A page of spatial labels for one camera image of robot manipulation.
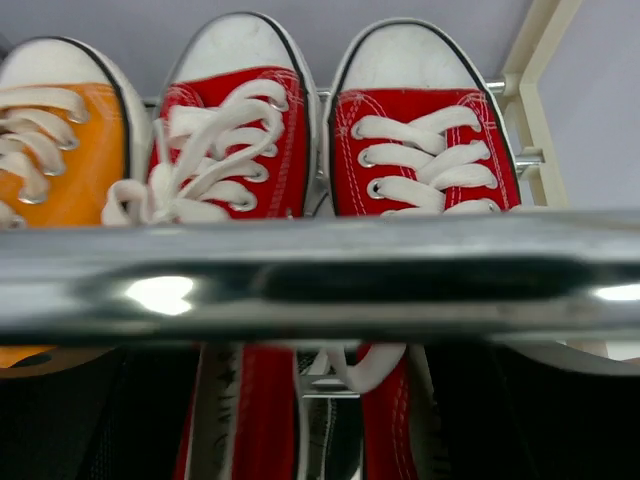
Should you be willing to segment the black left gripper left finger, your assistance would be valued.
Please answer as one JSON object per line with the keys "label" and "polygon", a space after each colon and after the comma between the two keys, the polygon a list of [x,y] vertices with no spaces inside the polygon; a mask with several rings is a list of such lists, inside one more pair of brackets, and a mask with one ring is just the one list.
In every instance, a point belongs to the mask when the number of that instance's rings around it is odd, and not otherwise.
{"label": "black left gripper left finger", "polygon": [[55,349],[1,372],[4,479],[169,479],[193,349]]}

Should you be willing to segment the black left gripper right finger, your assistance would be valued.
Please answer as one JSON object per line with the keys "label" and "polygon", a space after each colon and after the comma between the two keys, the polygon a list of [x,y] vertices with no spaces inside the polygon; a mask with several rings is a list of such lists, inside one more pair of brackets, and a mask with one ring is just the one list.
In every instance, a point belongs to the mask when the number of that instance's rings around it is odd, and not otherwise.
{"label": "black left gripper right finger", "polygon": [[453,478],[638,478],[638,360],[560,343],[424,351]]}

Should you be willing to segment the cream metal shoe shelf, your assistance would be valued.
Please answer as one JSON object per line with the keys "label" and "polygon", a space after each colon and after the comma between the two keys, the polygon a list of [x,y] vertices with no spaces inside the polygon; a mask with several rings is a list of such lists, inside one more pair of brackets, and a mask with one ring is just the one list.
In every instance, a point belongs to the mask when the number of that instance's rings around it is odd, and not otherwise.
{"label": "cream metal shoe shelf", "polygon": [[301,217],[1,230],[2,365],[133,342],[354,357],[365,345],[638,338],[637,212],[520,202],[499,213],[337,216],[322,155],[330,94],[316,91]]}

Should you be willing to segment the black canvas sneaker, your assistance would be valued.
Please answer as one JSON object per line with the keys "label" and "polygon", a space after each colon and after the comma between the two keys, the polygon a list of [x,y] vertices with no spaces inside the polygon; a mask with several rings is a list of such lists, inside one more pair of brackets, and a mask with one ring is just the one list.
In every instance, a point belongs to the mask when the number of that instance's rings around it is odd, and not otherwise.
{"label": "black canvas sneaker", "polygon": [[297,355],[301,414],[298,479],[361,479],[360,394],[324,350]]}

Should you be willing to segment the orange canvas sneaker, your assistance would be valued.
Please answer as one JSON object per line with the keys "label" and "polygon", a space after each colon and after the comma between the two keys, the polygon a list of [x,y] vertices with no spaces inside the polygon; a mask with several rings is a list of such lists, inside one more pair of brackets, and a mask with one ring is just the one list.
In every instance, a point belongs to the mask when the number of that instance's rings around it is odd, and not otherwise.
{"label": "orange canvas sneaker", "polygon": [[1,230],[94,227],[107,191],[147,172],[149,115],[123,71],[69,37],[1,64]]}

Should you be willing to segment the red canvas sneaker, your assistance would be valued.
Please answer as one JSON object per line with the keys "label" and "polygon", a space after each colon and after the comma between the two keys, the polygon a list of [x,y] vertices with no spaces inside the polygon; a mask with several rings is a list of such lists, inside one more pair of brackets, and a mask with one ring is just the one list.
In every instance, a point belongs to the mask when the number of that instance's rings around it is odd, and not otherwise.
{"label": "red canvas sneaker", "polygon": [[[260,13],[222,15],[169,76],[142,180],[109,189],[106,226],[298,218],[314,166],[317,97],[288,32]],[[203,345],[178,479],[302,479],[308,426],[297,356]]]}
{"label": "red canvas sneaker", "polygon": [[[325,106],[322,155],[337,216],[499,213],[521,202],[494,95],[452,38],[422,20],[383,20],[353,39]],[[329,359],[360,396],[363,478],[450,477],[423,346]]]}

